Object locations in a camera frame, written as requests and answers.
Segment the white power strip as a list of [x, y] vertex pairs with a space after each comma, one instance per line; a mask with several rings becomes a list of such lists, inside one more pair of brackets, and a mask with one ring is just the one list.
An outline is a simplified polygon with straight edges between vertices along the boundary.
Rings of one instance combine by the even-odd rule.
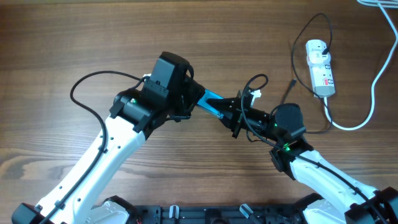
[[[326, 43], [319, 39], [309, 40], [305, 44], [306, 53], [310, 51], [321, 51], [322, 53], [326, 50]], [[320, 98], [329, 97], [335, 94], [335, 83], [331, 71], [331, 61], [329, 64], [321, 65], [317, 67], [309, 67], [312, 90]]]

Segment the turquoise screen smartphone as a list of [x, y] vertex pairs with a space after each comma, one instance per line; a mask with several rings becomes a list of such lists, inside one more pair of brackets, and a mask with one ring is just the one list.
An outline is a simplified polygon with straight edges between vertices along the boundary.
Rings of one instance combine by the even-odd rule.
[[198, 100], [197, 106], [214, 117], [222, 119], [224, 114], [212, 105], [215, 100], [223, 100], [223, 97], [206, 89], [204, 95]]

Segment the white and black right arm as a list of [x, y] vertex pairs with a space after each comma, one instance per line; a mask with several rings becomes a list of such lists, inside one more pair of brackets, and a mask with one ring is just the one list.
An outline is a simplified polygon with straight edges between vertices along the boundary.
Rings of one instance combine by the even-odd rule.
[[397, 190], [378, 190], [345, 174], [304, 138], [306, 128], [295, 103], [276, 106], [270, 113], [254, 109], [256, 92], [223, 98], [206, 91], [198, 105], [217, 116], [236, 137], [240, 130], [253, 133], [272, 146], [272, 163], [314, 190], [296, 206], [304, 223], [397, 223]]

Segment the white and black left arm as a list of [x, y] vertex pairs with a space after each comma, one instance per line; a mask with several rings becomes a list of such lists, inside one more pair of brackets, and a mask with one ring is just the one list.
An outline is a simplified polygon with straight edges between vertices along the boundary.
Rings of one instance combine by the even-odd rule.
[[13, 223], [128, 223], [134, 208], [118, 198], [94, 204], [124, 161], [166, 121], [190, 119], [205, 89], [184, 58], [162, 52], [152, 73], [120, 92], [101, 131], [67, 176], [36, 205], [20, 204]]

